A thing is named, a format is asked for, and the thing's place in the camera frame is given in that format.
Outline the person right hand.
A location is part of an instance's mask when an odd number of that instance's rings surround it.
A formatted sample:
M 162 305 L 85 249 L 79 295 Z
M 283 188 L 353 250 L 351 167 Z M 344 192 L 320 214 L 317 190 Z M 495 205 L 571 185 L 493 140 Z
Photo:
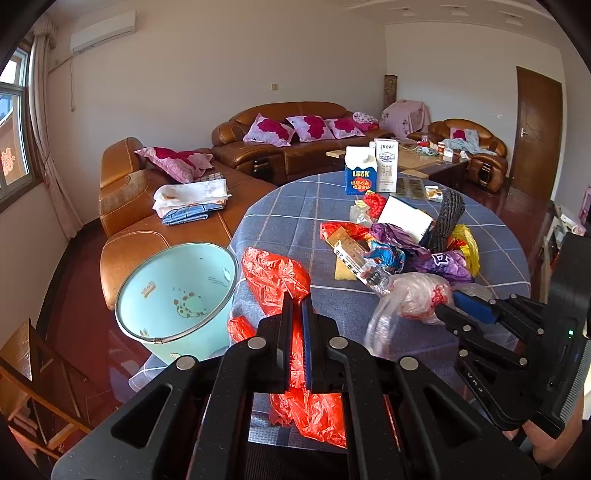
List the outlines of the person right hand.
M 538 464 L 554 469 L 567 456 L 583 431 L 583 412 L 584 396 L 580 395 L 567 426 L 557 439 L 550 437 L 531 421 L 522 426 Z

